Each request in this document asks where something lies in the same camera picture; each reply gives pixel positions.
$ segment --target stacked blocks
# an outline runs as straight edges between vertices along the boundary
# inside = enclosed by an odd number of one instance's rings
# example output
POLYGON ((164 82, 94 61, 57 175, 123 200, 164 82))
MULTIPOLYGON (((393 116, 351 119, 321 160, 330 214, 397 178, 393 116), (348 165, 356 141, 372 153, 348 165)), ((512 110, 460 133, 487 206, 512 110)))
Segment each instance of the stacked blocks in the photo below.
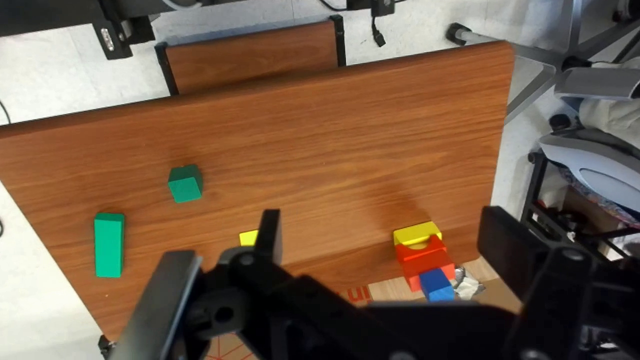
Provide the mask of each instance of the stacked blocks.
POLYGON ((258 229, 240 232, 240 246, 253 248, 257 246, 258 229))
POLYGON ((174 167, 169 175, 169 188, 176 203, 197 201, 203 198, 203 172, 189 164, 174 167))
POLYGON ((440 268, 421 274, 421 288, 429 302, 452 302, 456 300, 454 285, 449 281, 440 268))
POLYGON ((454 300, 450 280, 456 280, 456 265, 452 263, 443 241, 443 232, 434 222, 395 229, 395 250, 402 274, 414 291, 422 288, 427 297, 434 302, 454 300))
POLYGON ((124 268, 124 214, 98 211, 94 218, 97 275, 120 277, 124 268))

